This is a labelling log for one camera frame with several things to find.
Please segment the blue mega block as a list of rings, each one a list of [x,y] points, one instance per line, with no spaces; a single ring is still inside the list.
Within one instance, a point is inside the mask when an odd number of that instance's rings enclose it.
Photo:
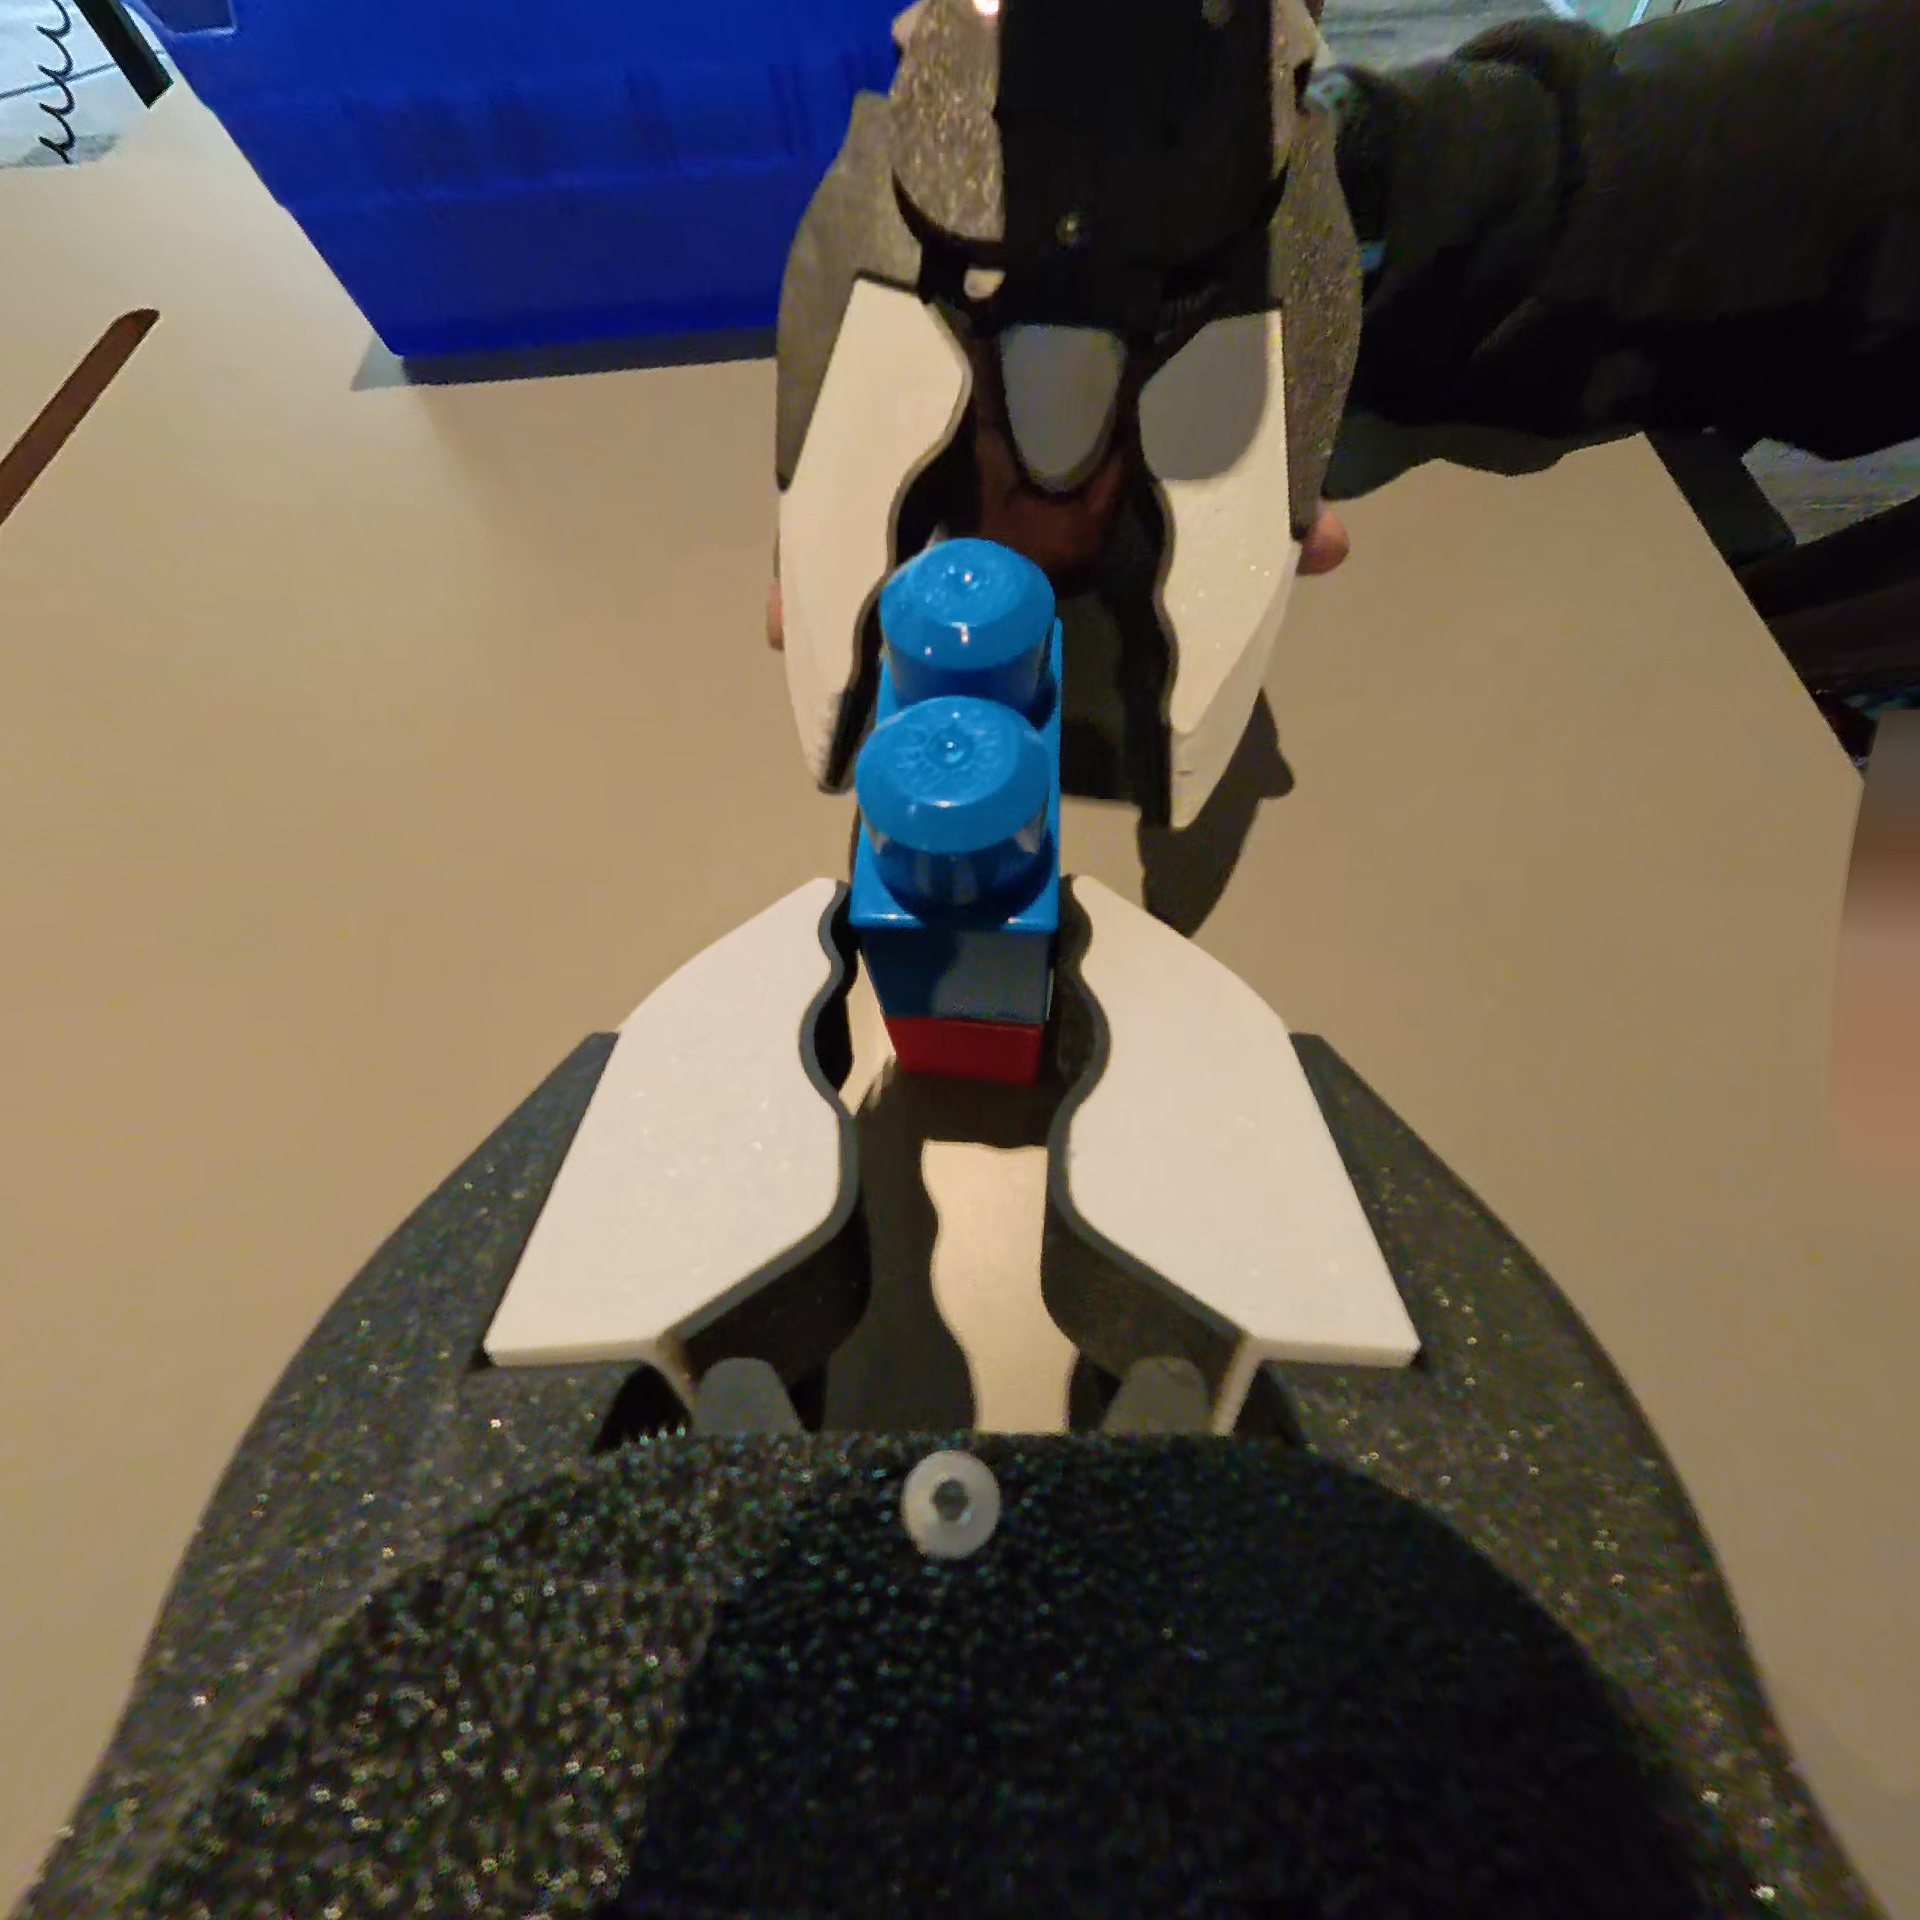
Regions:
[[[850,930],[880,1016],[1045,1024],[1061,914],[1061,625],[1037,565],[936,543],[880,591]]]

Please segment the red mega block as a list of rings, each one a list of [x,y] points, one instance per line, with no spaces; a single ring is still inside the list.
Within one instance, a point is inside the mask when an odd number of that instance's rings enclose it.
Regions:
[[[1031,1087],[1045,1024],[883,1014],[899,1070],[970,1084]]]

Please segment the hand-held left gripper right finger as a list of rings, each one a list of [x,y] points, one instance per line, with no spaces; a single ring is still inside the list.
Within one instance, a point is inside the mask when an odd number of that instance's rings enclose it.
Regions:
[[[1061,893],[1045,1311],[1100,1430],[1232,1437],[1273,1363],[1422,1351],[1286,1021],[1091,878]]]

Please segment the person's right hand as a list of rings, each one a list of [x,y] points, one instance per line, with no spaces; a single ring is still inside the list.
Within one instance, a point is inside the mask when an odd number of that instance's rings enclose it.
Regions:
[[[1055,590],[1081,583],[1108,549],[1134,478],[1134,451],[1113,440],[1091,478],[1068,493],[1045,493],[1027,481],[1011,434],[976,417],[973,478],[977,481],[977,534],[1040,565]],[[1342,517],[1323,505],[1300,549],[1300,575],[1327,579],[1350,557]],[[785,607],[775,579],[765,598],[765,641],[785,648]]]

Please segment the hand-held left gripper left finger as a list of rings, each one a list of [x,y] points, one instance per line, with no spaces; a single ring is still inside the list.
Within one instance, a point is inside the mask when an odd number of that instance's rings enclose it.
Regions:
[[[620,1021],[485,1333],[498,1370],[816,1381],[863,1315],[848,885],[815,878]]]

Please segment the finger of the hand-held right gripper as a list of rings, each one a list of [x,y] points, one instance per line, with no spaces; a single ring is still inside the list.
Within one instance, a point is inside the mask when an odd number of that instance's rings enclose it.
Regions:
[[[876,590],[897,571],[899,508],[973,400],[967,353],[917,294],[853,294],[796,474],[780,502],[785,678],[819,790],[842,790],[845,722]]]
[[[1248,730],[1300,566],[1282,313],[1200,327],[1147,379],[1136,417],[1166,520],[1169,822],[1187,828]]]

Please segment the blue plastic bin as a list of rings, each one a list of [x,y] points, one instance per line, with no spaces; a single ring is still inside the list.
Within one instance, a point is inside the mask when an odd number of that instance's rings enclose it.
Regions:
[[[398,358],[770,327],[899,3],[145,3]]]

